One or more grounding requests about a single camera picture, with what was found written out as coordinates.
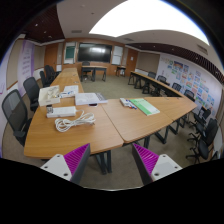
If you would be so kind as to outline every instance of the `gray floor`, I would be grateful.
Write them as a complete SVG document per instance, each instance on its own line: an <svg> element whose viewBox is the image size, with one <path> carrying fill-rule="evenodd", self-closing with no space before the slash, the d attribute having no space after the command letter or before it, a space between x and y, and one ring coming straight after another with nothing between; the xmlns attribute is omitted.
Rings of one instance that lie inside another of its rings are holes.
<svg viewBox="0 0 224 224"><path fill-rule="evenodd" d="M101 92L107 99L128 98L128 97L145 97L147 94L142 94L141 89L134 89L132 85L127 85L129 77L116 77L107 76L106 82L102 81L102 76L97 75L96 81L92 82L87 79L82 83L84 92ZM41 81L38 81L39 86L42 88ZM29 99L27 95L23 100L28 108L29 117L33 116L33 112L29 110ZM185 156L193 154L189 149L194 144L187 142L190 132L194 132L193 128L185 125L185 128L179 128L179 133L174 135L169 131L166 144L162 144L159 139L152 135L150 138L149 149L156 154L167 154L182 168L194 164L194 159L186 159ZM83 173L80 186L91 189L102 190L120 190L120 189L133 189L143 186L139 171L137 169L135 160L132 156L132 148L130 145L111 150L112 154L112 173L102 175L98 166L96 158L91 156L88 159L87 166ZM12 134L11 127L7 124L3 136L3 158L34 165L37 167L42 166L45 162L39 159L32 159L25 157L23 154L23 147L15 139Z"/></svg>

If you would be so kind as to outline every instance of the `purple object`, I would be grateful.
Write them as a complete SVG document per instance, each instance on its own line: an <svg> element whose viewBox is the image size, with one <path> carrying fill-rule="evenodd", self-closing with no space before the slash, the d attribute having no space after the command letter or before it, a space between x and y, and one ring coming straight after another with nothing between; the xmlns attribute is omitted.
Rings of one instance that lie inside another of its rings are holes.
<svg viewBox="0 0 224 224"><path fill-rule="evenodd" d="M148 171L149 175L151 175L159 156L150 150L137 145L133 144L138 152L140 158L142 159L143 164L145 165L146 170Z"/></svg>
<svg viewBox="0 0 224 224"><path fill-rule="evenodd" d="M67 163L68 168L70 169L72 175L74 174L76 168L78 167L82 159L82 156L85 153L85 150L88 148L88 146L89 143L77 149L74 149L71 152L64 155L65 162Z"/></svg>

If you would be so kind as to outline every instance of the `black chair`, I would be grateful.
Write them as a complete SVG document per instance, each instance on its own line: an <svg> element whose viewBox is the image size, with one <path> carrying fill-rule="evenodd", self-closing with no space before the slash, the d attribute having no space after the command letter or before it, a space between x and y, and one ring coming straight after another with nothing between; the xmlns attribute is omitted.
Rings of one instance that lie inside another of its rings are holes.
<svg viewBox="0 0 224 224"><path fill-rule="evenodd" d="M199 157L202 157L203 159L207 160L209 153L213 149L213 147L209 150L208 147L212 144L212 142L215 139L216 133L218 131L218 125L214 125L213 128L210 130L206 138L200 138L198 141L198 144L195 148L190 148L190 150L193 150L194 155L187 155L186 158L188 157L194 157L195 158L195 163L198 161L200 163Z"/></svg>
<svg viewBox="0 0 224 224"><path fill-rule="evenodd" d="M38 86L37 81L35 80L34 77L30 77L26 79L23 82L23 86L30 99L30 110L35 112L39 106L38 98L39 98L40 87Z"/></svg>
<svg viewBox="0 0 224 224"><path fill-rule="evenodd" d="M28 119L26 105L18 90L13 90L5 97L2 110L13 130L13 135L24 146L32 118Z"/></svg>
<svg viewBox="0 0 224 224"><path fill-rule="evenodd" d="M48 83L47 82L46 77L45 77L43 71L40 71L40 77L41 77L41 81L42 81L43 88L49 87L51 85L51 83Z"/></svg>
<svg viewBox="0 0 224 224"><path fill-rule="evenodd" d="M181 90L181 85L179 85L178 83L174 82L173 85L172 85L172 88L175 89L175 90L177 90L179 92ZM168 97L172 97L173 96L173 93L170 90L166 90L165 91L165 94Z"/></svg>
<svg viewBox="0 0 224 224"><path fill-rule="evenodd" d="M187 139L187 141L196 141L196 145L198 143L199 138L201 137L202 140L206 141L205 139L208 137L210 131L217 126L217 120L210 118L208 125L205 127L201 125L200 123L196 124L196 133L198 136L194 135L193 133L190 133L189 135L192 135L193 138Z"/></svg>
<svg viewBox="0 0 224 224"><path fill-rule="evenodd" d="M151 78L153 78L153 79L155 79L155 77L156 77L156 73L154 73L154 72L149 72L148 73L148 77L151 77ZM147 91L147 93L149 94L150 93L150 81L149 80L145 80L145 84L144 84L144 86L142 87L142 93L143 94L145 94L145 90L148 90Z"/></svg>
<svg viewBox="0 0 224 224"><path fill-rule="evenodd" d="M52 66L50 66L51 74L53 75L54 79L61 73L61 71L56 72Z"/></svg>
<svg viewBox="0 0 224 224"><path fill-rule="evenodd" d="M184 92L184 95L185 95L187 98L189 98L190 100L192 100L193 102L195 101L195 99L194 99L194 93L191 92L190 90L186 89L185 92ZM180 126L181 126L182 128L184 128L185 123L186 123L186 119L187 119L187 114L184 115L183 117L181 117L181 119L184 121L184 123L183 123L183 124L180 123Z"/></svg>
<svg viewBox="0 0 224 224"><path fill-rule="evenodd" d="M52 83L54 81L54 74L52 73L50 65L45 65L46 78L48 83Z"/></svg>
<svg viewBox="0 0 224 224"><path fill-rule="evenodd" d="M166 77L164 77L162 75L159 75L157 77L157 80L162 82L162 83L164 83L164 84L166 84ZM159 84L158 85L157 84L153 84L152 86L155 88L155 90L152 91L152 95L154 95L154 96L161 96Z"/></svg>
<svg viewBox="0 0 224 224"><path fill-rule="evenodd" d="M85 65L88 66L88 65L90 65L90 62L88 62L88 61L83 61L83 62L82 62L82 65L83 65L83 66L85 66ZM92 72L92 70L85 70L85 73L86 73L86 74L84 75L84 76L85 76L85 80L88 78L88 75L87 75L88 72Z"/></svg>
<svg viewBox="0 0 224 224"><path fill-rule="evenodd" d="M196 124L197 123L200 123L201 125L205 126L206 124L206 119L209 117L209 115L211 114L211 109L207 109L203 114L202 114L202 117L200 117L200 114L195 114L194 113L194 120L195 120L195 123L193 123L192 121L190 121L190 123L192 125L190 125L189 127L193 127L195 126L196 127Z"/></svg>

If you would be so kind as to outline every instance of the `notebook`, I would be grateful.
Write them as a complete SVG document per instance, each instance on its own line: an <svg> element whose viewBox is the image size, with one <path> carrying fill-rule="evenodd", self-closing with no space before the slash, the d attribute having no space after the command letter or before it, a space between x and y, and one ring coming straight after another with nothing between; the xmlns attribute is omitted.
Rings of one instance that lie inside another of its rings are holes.
<svg viewBox="0 0 224 224"><path fill-rule="evenodd" d="M160 113L157 108L144 99L131 99L130 101L147 116Z"/></svg>
<svg viewBox="0 0 224 224"><path fill-rule="evenodd" d="M75 104L85 105L94 103L107 103L108 100L101 93L77 93L75 94Z"/></svg>

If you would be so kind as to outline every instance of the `television screen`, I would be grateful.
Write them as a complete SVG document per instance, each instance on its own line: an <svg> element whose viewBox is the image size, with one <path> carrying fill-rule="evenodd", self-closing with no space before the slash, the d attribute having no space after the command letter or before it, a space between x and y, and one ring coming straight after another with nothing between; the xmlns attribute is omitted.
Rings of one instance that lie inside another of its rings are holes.
<svg viewBox="0 0 224 224"><path fill-rule="evenodd" d="M78 61L110 63L111 51L111 45L80 43Z"/></svg>

